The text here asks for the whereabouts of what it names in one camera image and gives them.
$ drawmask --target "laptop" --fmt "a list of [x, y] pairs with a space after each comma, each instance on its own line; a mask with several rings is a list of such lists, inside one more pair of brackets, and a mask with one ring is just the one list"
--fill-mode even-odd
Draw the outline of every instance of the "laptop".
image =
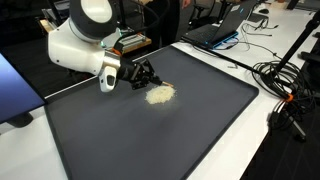
[[256, 0], [244, 0], [230, 5], [225, 12], [225, 18], [218, 27], [207, 24], [184, 34], [181, 39], [193, 45], [216, 48], [222, 42], [238, 35], [237, 29], [243, 20], [247, 19]]

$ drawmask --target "black mat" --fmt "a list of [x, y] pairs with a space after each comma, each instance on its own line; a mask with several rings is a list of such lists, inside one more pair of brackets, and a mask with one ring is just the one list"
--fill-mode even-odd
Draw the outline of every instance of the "black mat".
[[120, 82], [108, 94], [93, 79], [46, 107], [70, 179], [186, 178], [258, 89], [168, 47], [148, 56], [176, 97], [149, 105], [146, 92]]

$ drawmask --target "blue object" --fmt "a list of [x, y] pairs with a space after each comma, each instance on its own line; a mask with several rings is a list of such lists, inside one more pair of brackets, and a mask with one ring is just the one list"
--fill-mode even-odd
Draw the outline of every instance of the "blue object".
[[230, 39], [233, 39], [233, 38], [237, 37], [238, 35], [239, 35], [239, 33], [238, 33], [238, 32], [235, 32], [233, 35], [229, 36], [228, 38], [220, 41], [219, 43], [217, 43], [217, 44], [215, 44], [215, 45], [213, 45], [213, 46], [212, 46], [212, 49], [216, 49], [216, 48], [219, 47], [222, 43], [225, 43], [225, 42], [229, 41]]
[[0, 124], [45, 104], [0, 53]]

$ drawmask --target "white table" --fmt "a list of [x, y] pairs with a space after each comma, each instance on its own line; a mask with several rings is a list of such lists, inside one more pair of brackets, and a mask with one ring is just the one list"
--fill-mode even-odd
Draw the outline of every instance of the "white table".
[[[269, 17], [269, 26], [278, 24], [279, 27], [275, 30], [263, 30], [263, 33], [270, 33], [273, 36], [248, 36], [249, 42], [268, 47], [279, 56], [287, 52], [304, 30], [305, 24], [312, 18], [307, 11], [291, 12], [279, 9], [270, 9]], [[315, 42], [316, 38], [309, 37], [298, 52], [310, 51]], [[174, 46], [236, 78], [257, 86], [251, 74], [241, 67], [228, 68], [227, 66], [233, 64], [203, 54], [186, 43], [176, 43]], [[272, 54], [261, 48], [252, 46], [249, 51], [246, 51], [245, 44], [239, 44], [231, 50], [219, 53], [250, 66], [257, 62], [273, 60]], [[290, 62], [298, 67], [304, 63], [296, 55]], [[278, 101], [260, 88], [259, 96], [230, 126], [189, 179], [239, 179], [267, 134], [267, 116]], [[44, 109], [39, 108], [31, 114], [36, 119], [30, 125], [0, 136], [0, 179], [67, 179]]]

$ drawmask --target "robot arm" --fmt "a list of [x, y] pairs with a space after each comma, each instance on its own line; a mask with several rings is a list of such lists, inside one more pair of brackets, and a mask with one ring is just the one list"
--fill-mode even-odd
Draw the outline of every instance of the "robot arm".
[[161, 85], [149, 62], [125, 64], [100, 46], [100, 41], [116, 29], [115, 10], [110, 2], [71, 0], [70, 17], [48, 36], [51, 61], [99, 76], [103, 92], [113, 90], [117, 79], [129, 81], [133, 89], [145, 87], [149, 82]]

